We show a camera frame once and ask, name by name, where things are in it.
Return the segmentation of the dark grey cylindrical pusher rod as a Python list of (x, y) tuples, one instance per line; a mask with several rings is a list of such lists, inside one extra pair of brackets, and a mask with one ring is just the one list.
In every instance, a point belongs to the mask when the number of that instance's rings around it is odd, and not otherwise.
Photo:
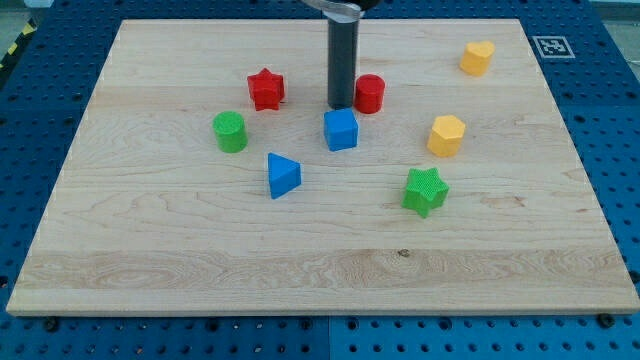
[(350, 108), (354, 99), (358, 22), (328, 19), (327, 100), (332, 109)]

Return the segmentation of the silver and black rod mount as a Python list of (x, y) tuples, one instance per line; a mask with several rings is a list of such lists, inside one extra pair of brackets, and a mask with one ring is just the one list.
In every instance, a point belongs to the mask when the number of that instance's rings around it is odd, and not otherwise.
[(321, 11), (335, 22), (358, 22), (367, 10), (381, 3), (381, 0), (301, 0), (305, 5)]

